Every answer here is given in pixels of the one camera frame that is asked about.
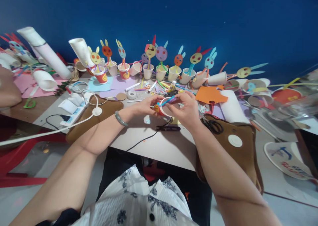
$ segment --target red chair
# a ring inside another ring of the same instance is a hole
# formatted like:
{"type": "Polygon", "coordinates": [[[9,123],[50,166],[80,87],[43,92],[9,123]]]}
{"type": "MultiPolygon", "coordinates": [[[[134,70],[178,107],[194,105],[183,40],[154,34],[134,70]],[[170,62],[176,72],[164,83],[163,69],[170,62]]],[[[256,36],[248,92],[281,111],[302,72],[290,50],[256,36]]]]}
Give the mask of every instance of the red chair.
{"type": "Polygon", "coordinates": [[[28,174],[25,173],[9,173],[25,159],[38,142],[42,141],[65,142],[66,140],[65,135],[55,133],[27,140],[14,149],[0,151],[0,188],[40,185],[45,183],[46,178],[28,177],[28,174]]]}

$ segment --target orange paper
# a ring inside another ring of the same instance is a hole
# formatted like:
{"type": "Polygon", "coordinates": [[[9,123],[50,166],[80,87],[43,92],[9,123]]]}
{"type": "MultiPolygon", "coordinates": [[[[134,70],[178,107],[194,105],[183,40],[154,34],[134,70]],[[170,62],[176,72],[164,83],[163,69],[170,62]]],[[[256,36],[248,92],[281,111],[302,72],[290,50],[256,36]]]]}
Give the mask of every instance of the orange paper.
{"type": "Polygon", "coordinates": [[[207,104],[210,104],[210,102],[214,102],[216,103],[220,103],[220,102],[226,102],[228,100],[228,97],[223,96],[220,91],[217,89],[224,89],[223,86],[219,85],[217,87],[215,86],[202,86],[198,93],[195,96],[195,99],[200,101],[200,102],[204,102],[207,104]]]}

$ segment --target black pants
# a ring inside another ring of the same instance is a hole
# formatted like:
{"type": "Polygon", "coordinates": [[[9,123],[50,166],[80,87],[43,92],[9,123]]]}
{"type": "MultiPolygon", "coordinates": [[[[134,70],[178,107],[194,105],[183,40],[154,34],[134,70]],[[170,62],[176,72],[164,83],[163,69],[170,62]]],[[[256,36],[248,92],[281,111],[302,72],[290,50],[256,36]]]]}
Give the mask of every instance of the black pants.
{"type": "MultiPolygon", "coordinates": [[[[141,156],[108,147],[97,200],[110,183],[134,164],[136,164],[140,175],[144,176],[141,156]]],[[[212,191],[209,185],[201,182],[194,171],[163,162],[158,162],[157,166],[166,172],[159,178],[161,181],[166,180],[170,176],[184,196],[186,192],[189,192],[188,206],[193,221],[199,225],[210,225],[212,191]]],[[[148,184],[151,186],[159,179],[148,182],[148,184]]]]}

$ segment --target floral shirt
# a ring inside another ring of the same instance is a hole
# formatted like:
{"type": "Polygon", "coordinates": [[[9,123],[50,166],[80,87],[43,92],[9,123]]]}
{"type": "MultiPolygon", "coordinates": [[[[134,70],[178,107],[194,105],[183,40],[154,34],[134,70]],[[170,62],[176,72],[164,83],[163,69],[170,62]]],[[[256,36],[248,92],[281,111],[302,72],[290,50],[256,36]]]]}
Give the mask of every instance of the floral shirt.
{"type": "Polygon", "coordinates": [[[197,225],[169,177],[149,186],[136,165],[126,170],[73,225],[197,225]]]}

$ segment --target green scissors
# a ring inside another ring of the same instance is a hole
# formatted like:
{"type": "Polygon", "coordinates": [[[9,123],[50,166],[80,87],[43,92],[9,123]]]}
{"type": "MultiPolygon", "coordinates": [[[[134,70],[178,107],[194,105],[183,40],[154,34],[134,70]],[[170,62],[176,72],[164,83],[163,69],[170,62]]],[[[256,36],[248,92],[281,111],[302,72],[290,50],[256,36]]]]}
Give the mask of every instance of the green scissors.
{"type": "Polygon", "coordinates": [[[24,108],[33,108],[33,107],[35,107],[36,102],[35,102],[34,100],[32,100],[31,97],[35,94],[35,92],[38,90],[38,88],[39,88],[39,85],[37,85],[37,86],[32,90],[32,92],[30,93],[29,98],[28,98],[27,101],[26,101],[26,104],[23,106],[24,108]]]}

